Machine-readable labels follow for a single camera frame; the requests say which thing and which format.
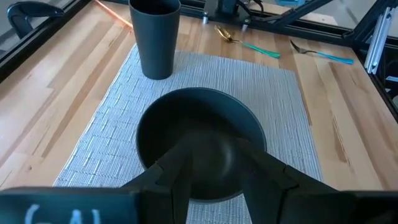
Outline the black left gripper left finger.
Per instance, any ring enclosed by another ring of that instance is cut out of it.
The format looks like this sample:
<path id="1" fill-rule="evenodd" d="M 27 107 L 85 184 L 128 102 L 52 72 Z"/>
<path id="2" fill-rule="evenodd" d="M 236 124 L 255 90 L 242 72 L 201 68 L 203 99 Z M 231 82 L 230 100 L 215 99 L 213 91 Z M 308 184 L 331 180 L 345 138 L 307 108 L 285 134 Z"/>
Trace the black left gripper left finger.
<path id="1" fill-rule="evenodd" d="M 179 140 L 145 172 L 123 187 L 137 196 L 139 224 L 186 224 L 190 200 L 193 147 Z"/>

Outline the black bowl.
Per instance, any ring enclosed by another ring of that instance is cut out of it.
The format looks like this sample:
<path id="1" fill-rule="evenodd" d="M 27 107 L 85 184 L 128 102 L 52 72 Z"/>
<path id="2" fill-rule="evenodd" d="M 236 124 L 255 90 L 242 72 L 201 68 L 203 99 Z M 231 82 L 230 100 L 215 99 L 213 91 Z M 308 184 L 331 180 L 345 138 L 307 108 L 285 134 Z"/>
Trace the black bowl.
<path id="1" fill-rule="evenodd" d="M 136 151 L 143 168 L 148 169 L 192 132 L 227 134 L 267 149 L 263 128 L 246 105 L 211 88 L 182 88 L 155 100 L 139 120 Z M 235 160 L 224 140 L 212 140 L 194 152 L 190 198 L 215 203 L 240 195 Z"/>

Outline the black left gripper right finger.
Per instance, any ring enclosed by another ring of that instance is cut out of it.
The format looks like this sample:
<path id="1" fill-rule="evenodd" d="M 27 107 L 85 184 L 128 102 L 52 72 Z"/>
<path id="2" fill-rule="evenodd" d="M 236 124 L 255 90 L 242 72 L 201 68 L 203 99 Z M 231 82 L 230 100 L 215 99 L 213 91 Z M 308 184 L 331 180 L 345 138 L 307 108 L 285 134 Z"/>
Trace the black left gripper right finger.
<path id="1" fill-rule="evenodd" d="M 236 140 L 239 184 L 253 224 L 332 224 L 335 190 L 257 149 Z"/>

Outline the grey woven placemat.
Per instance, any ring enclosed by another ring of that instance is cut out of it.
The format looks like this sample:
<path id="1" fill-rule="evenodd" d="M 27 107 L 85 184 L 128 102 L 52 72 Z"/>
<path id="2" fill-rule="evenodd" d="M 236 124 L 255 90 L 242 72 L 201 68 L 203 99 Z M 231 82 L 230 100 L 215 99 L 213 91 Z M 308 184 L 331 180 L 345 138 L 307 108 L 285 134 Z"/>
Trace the grey woven placemat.
<path id="1" fill-rule="evenodd" d="M 260 122 L 267 151 L 321 180 L 322 172 L 295 73 L 277 67 L 178 51 L 165 80 L 142 74 L 138 50 L 126 57 L 73 153 L 57 187 L 119 187 L 143 168 L 136 152 L 136 128 L 158 97 L 181 88 L 205 87 L 245 104 Z"/>

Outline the tall black cup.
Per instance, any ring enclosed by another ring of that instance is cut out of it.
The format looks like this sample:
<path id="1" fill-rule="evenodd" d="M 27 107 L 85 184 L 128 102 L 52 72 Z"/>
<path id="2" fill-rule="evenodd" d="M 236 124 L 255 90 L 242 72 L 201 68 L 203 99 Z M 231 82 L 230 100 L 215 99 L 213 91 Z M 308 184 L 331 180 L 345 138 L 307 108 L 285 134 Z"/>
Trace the tall black cup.
<path id="1" fill-rule="evenodd" d="M 143 74 L 153 80 L 171 76 L 180 22 L 180 0 L 129 0 Z"/>

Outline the silver aluminium extrusion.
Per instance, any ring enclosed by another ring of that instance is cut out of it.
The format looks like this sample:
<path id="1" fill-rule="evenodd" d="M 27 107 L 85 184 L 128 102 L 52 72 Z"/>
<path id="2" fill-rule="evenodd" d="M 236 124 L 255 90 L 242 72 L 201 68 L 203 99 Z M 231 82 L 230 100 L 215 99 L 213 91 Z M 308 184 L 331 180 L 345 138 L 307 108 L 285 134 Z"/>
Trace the silver aluminium extrusion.
<path id="1" fill-rule="evenodd" d="M 368 74 L 372 73 L 375 75 L 377 72 L 395 11 L 396 9 L 394 7 L 387 7 L 377 20 L 368 54 L 364 63 L 364 67 Z"/>

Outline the orange straw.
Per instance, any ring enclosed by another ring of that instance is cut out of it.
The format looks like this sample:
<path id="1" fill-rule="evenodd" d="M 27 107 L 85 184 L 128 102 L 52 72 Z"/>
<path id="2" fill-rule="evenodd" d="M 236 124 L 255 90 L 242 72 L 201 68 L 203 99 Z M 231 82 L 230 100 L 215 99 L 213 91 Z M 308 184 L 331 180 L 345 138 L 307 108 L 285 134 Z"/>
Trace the orange straw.
<path id="1" fill-rule="evenodd" d="M 111 10 L 109 7 L 105 6 L 103 3 L 101 3 L 99 0 L 94 0 L 95 3 L 97 3 L 102 9 L 104 9 L 109 15 L 117 19 L 118 21 L 122 22 L 124 25 L 128 26 L 129 28 L 133 28 L 132 24 L 128 22 L 127 20 L 123 19 L 119 14 L 115 13 L 113 10 Z"/>

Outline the black metal table frame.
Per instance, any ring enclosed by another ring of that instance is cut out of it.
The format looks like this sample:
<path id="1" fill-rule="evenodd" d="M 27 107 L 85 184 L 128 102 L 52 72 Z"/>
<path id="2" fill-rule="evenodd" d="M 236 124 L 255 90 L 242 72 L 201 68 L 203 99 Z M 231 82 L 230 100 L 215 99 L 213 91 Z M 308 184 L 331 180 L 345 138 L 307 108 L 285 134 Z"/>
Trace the black metal table frame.
<path id="1" fill-rule="evenodd" d="M 0 50 L 0 83 L 90 1 L 70 0 L 62 8 L 65 12 L 62 17 L 45 17 L 46 20 L 22 38 L 16 46 L 5 52 Z M 253 16 L 249 27 L 276 34 L 351 47 L 360 62 L 364 63 L 364 53 L 369 50 L 371 32 L 375 30 L 377 16 L 380 16 L 387 7 L 394 7 L 398 10 L 398 0 L 376 0 L 364 19 L 354 29 L 306 21 L 302 18 L 305 13 L 312 12 L 331 1 L 311 0 L 303 6 L 289 9 L 281 15 L 271 12 L 265 12 L 261 15 L 259 10 L 251 9 Z M 181 15 L 196 18 L 203 17 L 205 0 L 180 0 L 180 3 Z M 392 69 L 391 65 L 393 63 L 397 65 L 396 70 Z M 381 62 L 377 68 L 376 76 L 372 79 L 382 99 L 398 122 L 398 107 L 394 106 L 392 102 L 393 96 L 385 91 L 386 88 L 391 88 L 394 96 L 398 96 L 398 84 L 386 80 L 386 75 L 392 72 L 395 72 L 398 76 L 398 37 L 388 37 L 386 39 Z"/>

